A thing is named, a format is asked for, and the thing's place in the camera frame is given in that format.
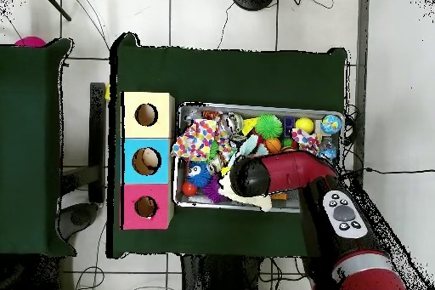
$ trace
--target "yellow cube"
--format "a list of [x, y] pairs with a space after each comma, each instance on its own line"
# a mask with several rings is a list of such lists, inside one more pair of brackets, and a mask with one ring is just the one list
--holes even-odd
[[173, 136], [175, 101], [168, 93], [123, 92], [126, 138], [169, 139]]

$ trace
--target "pink cube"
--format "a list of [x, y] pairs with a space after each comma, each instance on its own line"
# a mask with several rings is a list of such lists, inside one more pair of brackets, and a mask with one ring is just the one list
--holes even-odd
[[[130, 184], [124, 185], [123, 230], [167, 229], [173, 216], [171, 184]], [[139, 208], [138, 201], [146, 198], [154, 210]]]

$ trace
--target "yellow ball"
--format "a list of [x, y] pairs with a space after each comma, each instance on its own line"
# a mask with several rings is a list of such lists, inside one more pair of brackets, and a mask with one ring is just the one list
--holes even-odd
[[300, 119], [296, 120], [295, 128], [300, 128], [301, 130], [305, 131], [307, 134], [310, 134], [314, 130], [314, 123], [312, 120], [308, 119], [307, 117], [301, 117]]

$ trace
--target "green table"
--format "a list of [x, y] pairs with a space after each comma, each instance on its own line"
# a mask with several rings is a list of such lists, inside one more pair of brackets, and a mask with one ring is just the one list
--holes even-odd
[[56, 231], [59, 70], [71, 45], [0, 45], [0, 253], [75, 254]]
[[124, 34], [110, 51], [110, 150], [107, 254], [305, 255], [298, 213], [175, 207], [167, 230], [120, 230], [121, 91], [168, 92], [176, 100], [343, 112], [343, 48], [205, 51], [139, 47]]

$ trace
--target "orange ball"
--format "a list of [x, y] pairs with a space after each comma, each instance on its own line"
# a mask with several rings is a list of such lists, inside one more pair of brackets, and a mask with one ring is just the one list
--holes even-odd
[[268, 148], [270, 154], [278, 154], [281, 150], [281, 143], [279, 139], [267, 139], [264, 143]]
[[183, 194], [185, 194], [186, 196], [192, 196], [192, 195], [196, 194], [196, 191], [197, 191], [196, 186], [191, 184], [189, 181], [184, 182], [181, 190], [182, 190]]

